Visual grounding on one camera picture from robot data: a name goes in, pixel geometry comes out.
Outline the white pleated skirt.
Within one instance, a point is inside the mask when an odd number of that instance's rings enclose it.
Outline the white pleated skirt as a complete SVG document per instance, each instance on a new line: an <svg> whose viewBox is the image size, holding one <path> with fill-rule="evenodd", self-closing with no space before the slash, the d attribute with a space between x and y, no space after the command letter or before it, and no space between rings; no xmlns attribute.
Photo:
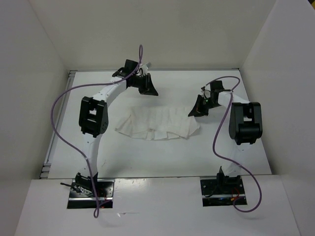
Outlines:
<svg viewBox="0 0 315 236"><path fill-rule="evenodd" d="M189 107L140 107L129 108L119 120L115 131L148 141L188 139L199 128L195 117L189 117Z"/></svg>

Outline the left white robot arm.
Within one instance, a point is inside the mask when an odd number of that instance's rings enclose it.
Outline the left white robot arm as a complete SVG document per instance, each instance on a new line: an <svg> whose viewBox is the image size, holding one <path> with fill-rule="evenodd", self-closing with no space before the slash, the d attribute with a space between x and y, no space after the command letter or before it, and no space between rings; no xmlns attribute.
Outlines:
<svg viewBox="0 0 315 236"><path fill-rule="evenodd" d="M75 183L86 196L93 196L98 191L97 156L100 139L108 128L110 104L128 87L137 88L143 95L158 96L148 72L150 67L149 62L138 64L127 59L124 67L112 74L109 85L94 96L85 96L81 100L79 126L84 138L82 152L89 163L77 173Z"/></svg>

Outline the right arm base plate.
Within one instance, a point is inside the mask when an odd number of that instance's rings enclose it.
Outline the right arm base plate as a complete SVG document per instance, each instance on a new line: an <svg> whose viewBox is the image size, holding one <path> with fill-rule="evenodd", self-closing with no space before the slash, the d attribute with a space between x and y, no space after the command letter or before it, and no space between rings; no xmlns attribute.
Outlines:
<svg viewBox="0 0 315 236"><path fill-rule="evenodd" d="M245 190L242 179L228 177L223 183L219 183L214 177L200 179L202 203L204 207L236 206L247 205Z"/></svg>

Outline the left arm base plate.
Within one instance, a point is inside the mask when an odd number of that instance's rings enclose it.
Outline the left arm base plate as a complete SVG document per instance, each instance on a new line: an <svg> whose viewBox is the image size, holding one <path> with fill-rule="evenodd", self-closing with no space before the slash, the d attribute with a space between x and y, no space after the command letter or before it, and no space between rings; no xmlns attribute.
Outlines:
<svg viewBox="0 0 315 236"><path fill-rule="evenodd" d="M99 200L100 208L113 207L114 195L113 179L98 179L96 184L96 192ZM91 190L85 190L75 184L75 180L71 183L69 191L67 209L88 209L96 208L95 195Z"/></svg>

